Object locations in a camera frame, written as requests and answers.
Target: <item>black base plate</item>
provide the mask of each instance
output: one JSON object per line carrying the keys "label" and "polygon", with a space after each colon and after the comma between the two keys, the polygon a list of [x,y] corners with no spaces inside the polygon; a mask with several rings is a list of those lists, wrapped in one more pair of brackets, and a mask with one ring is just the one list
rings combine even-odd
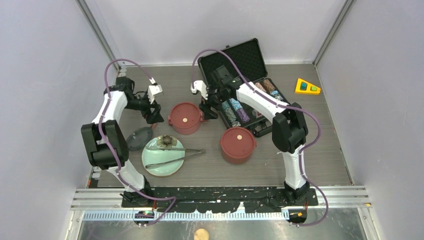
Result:
{"label": "black base plate", "polygon": [[[308,201],[309,206],[317,206],[318,200],[315,189],[310,188],[304,196],[295,203],[289,204],[284,194],[284,188],[276,187],[155,187],[151,189],[156,198],[175,196],[177,201],[170,212],[213,213],[235,212],[243,202],[246,213],[274,213],[281,212],[287,206],[303,207]],[[156,207],[163,212],[171,201],[157,201]],[[138,205],[122,199],[123,208],[152,207],[153,203]]]}

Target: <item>red pot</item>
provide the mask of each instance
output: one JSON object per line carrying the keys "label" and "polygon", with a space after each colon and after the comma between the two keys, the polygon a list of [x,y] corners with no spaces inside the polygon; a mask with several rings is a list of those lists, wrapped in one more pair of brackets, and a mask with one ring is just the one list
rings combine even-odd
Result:
{"label": "red pot", "polygon": [[204,122],[202,111],[191,102],[177,104],[168,116],[168,124],[182,135],[194,134],[202,122]]}
{"label": "red pot", "polygon": [[246,128],[231,127],[219,141],[222,157],[231,164],[243,164],[249,160],[257,143]]}

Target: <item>yellow toy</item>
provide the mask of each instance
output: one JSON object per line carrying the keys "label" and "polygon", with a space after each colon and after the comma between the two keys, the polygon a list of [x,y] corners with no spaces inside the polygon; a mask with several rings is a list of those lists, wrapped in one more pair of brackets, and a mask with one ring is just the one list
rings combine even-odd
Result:
{"label": "yellow toy", "polygon": [[209,232],[203,228],[194,232],[194,240],[209,240]]}
{"label": "yellow toy", "polygon": [[321,93],[321,88],[303,80],[302,78],[298,78],[294,92],[297,93],[297,94],[318,95],[318,94]]}

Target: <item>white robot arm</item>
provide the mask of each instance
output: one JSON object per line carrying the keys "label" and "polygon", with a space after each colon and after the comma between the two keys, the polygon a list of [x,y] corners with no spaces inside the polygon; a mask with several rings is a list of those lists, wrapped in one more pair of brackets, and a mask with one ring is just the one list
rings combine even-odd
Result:
{"label": "white robot arm", "polygon": [[193,94],[201,93],[202,102],[199,107],[206,119],[216,119],[218,116],[211,107],[219,110],[221,103],[229,98],[237,99],[260,112],[272,123],[272,141],[281,151],[285,166],[284,187],[287,199],[295,201],[309,189],[300,166],[299,152],[304,147],[308,128],[303,113],[289,110],[284,106],[300,108],[297,103],[289,104],[279,101],[266,92],[261,91],[253,82],[244,83],[240,78],[233,78],[227,69],[218,68],[216,79],[219,88],[209,89],[202,80],[195,81],[191,86]]}
{"label": "white robot arm", "polygon": [[[88,159],[92,166],[100,167],[113,174],[125,187],[126,192],[134,192],[129,187],[135,187],[138,190],[145,188],[145,177],[140,174],[128,160],[129,150],[124,136],[118,126],[124,109],[138,110],[146,119],[147,123],[161,123],[164,121],[160,114],[161,106],[156,103],[155,96],[162,94],[162,87],[154,79],[151,79],[150,85],[144,96],[133,94],[134,81],[121,76],[116,79],[116,85],[110,86],[110,102],[104,114],[103,111],[109,100],[107,93],[104,94],[103,105],[97,116],[90,124],[83,125],[81,128],[82,137],[87,151]],[[102,124],[109,142],[116,149],[119,156],[121,167],[118,173],[118,164],[106,145],[100,137],[98,126]]]}

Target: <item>white wall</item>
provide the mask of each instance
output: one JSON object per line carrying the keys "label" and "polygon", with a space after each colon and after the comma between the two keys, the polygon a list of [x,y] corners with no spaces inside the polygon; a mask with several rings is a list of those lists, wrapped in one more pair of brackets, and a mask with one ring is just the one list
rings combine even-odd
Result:
{"label": "white wall", "polygon": [[356,1],[318,65],[346,161],[388,240],[423,239],[424,1]]}
{"label": "white wall", "polygon": [[189,64],[258,38],[266,62],[311,63],[345,0],[86,0],[117,57]]}
{"label": "white wall", "polygon": [[63,239],[107,63],[75,1],[1,1],[1,239]]}

